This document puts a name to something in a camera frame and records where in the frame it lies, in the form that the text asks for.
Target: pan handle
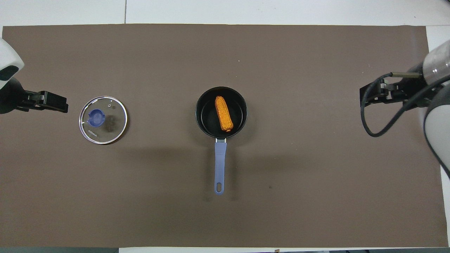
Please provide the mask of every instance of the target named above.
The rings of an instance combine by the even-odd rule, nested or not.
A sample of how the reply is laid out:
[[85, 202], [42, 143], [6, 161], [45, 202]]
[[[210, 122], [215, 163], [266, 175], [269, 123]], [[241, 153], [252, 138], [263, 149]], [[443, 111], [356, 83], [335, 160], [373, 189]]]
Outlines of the pan handle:
[[214, 145], [216, 151], [216, 169], [214, 172], [214, 192], [217, 195], [224, 193], [225, 180], [225, 153], [226, 153], [226, 139], [218, 140]]

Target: frying pan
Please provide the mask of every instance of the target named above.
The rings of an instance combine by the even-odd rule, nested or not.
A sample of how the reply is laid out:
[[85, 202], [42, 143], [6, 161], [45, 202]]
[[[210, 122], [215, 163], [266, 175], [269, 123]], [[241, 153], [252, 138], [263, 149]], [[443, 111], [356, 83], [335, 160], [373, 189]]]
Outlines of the frying pan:
[[[215, 100], [222, 96], [228, 107], [233, 122], [230, 132], [223, 131], [216, 112]], [[247, 105], [244, 98], [235, 90], [228, 87], [214, 87], [207, 90], [197, 101], [195, 119], [200, 129], [207, 135], [214, 137], [216, 143], [216, 165], [214, 172], [214, 191], [217, 195], [224, 192], [226, 139], [239, 133], [247, 120]]]

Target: black cable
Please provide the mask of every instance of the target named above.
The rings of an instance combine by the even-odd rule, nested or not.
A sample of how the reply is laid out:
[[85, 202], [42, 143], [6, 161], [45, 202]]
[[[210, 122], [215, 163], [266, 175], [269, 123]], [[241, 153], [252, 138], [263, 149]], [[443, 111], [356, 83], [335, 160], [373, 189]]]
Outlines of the black cable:
[[411, 107], [411, 105], [413, 105], [414, 103], [416, 103], [419, 99], [422, 99], [425, 94], [427, 92], [429, 92], [430, 90], [438, 87], [439, 85], [441, 85], [442, 83], [450, 80], [450, 76], [441, 78], [439, 80], [437, 80], [436, 82], [432, 83], [431, 85], [426, 86], [425, 88], [421, 89], [419, 92], [417, 92], [416, 94], [414, 94], [410, 99], [408, 99], [408, 101], [406, 103], [403, 104], [403, 106], [400, 108], [400, 110], [398, 110], [398, 112], [394, 115], [394, 117], [392, 117], [392, 119], [389, 121], [389, 123], [378, 133], [373, 133], [369, 127], [367, 126], [366, 120], [365, 120], [365, 114], [364, 114], [364, 107], [365, 107], [365, 103], [367, 102], [367, 97], [369, 95], [369, 92], [372, 91], [372, 89], [381, 82], [381, 80], [383, 78], [386, 77], [391, 77], [392, 73], [389, 74], [385, 74], [380, 76], [379, 78], [377, 78], [375, 81], [373, 81], [369, 87], [367, 88], [367, 90], [365, 91], [363, 98], [361, 100], [361, 121], [363, 123], [364, 129], [366, 130], [366, 132], [372, 136], [372, 137], [380, 137], [383, 134], [385, 134], [391, 127], [392, 125], [394, 125], [394, 123], [398, 120], [398, 118], [400, 118], [400, 116], [406, 112], [406, 110], [408, 108]]

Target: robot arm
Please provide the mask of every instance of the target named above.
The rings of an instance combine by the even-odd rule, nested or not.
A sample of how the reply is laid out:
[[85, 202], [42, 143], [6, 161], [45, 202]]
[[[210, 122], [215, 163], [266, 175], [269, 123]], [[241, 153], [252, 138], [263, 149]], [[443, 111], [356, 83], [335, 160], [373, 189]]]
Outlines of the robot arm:
[[[389, 84], [386, 77], [402, 77]], [[391, 72], [360, 89], [361, 120], [367, 133], [379, 137], [386, 133], [407, 110], [428, 107], [423, 123], [425, 138], [450, 178], [450, 41], [408, 72]], [[380, 132], [373, 133], [365, 122], [364, 108], [376, 103], [402, 102], [402, 108]]]
[[0, 114], [14, 109], [28, 112], [53, 110], [67, 113], [65, 97], [48, 91], [33, 92], [22, 88], [13, 76], [23, 68], [24, 63], [14, 49], [0, 38]]

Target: white floor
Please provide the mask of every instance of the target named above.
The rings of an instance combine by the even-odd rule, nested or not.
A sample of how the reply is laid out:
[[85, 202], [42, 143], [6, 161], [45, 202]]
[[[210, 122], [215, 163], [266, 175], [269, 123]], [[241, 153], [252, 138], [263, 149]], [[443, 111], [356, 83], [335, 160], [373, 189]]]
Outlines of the white floor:
[[[426, 26], [430, 50], [450, 39], [450, 2], [446, 0], [2, 0], [3, 26], [205, 23]], [[450, 181], [443, 171], [447, 223]], [[122, 248], [121, 253], [270, 252], [276, 248]], [[281, 248], [282, 251], [331, 248]]]

